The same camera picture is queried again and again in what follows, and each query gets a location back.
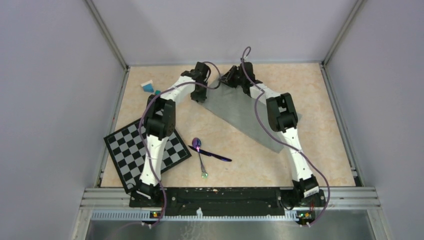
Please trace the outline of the grey cloth napkin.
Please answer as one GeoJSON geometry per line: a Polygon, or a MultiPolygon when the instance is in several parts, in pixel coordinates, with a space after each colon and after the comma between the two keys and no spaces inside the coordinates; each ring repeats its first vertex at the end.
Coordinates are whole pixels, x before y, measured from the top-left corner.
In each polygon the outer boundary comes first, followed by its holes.
{"type": "Polygon", "coordinates": [[[217,79],[210,86],[212,88],[219,86],[219,88],[207,90],[207,99],[201,105],[214,115],[275,153],[280,153],[285,145],[273,138],[299,150],[302,149],[299,140],[291,136],[285,139],[281,131],[273,131],[270,127],[266,99],[280,97],[280,92],[259,83],[258,87],[250,88],[253,91],[251,97],[243,93],[240,86],[232,88],[220,83],[217,79]]]}

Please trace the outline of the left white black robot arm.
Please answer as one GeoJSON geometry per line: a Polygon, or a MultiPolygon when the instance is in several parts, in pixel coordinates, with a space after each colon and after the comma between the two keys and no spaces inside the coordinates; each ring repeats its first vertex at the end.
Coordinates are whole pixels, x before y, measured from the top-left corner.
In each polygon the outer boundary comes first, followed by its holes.
{"type": "Polygon", "coordinates": [[[172,86],[148,99],[139,126],[145,129],[146,139],[142,143],[146,155],[135,196],[149,207],[160,202],[163,154],[176,127],[176,107],[187,95],[197,103],[205,102],[210,73],[211,69],[205,62],[197,62],[194,69],[182,72],[172,86]]]}

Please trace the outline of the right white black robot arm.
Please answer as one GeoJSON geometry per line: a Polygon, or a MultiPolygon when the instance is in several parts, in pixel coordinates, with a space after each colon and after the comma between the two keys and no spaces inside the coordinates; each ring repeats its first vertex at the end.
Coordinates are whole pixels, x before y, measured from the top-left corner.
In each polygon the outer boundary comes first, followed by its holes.
{"type": "Polygon", "coordinates": [[[279,93],[256,79],[253,64],[242,62],[232,66],[228,72],[218,78],[220,84],[230,88],[240,87],[243,93],[254,99],[254,112],[259,116],[259,102],[266,106],[269,128],[276,133],[276,139],[287,147],[290,162],[293,200],[299,206],[307,206],[318,194],[320,187],[313,171],[311,162],[305,155],[300,143],[298,132],[299,117],[290,93],[279,93]]]}

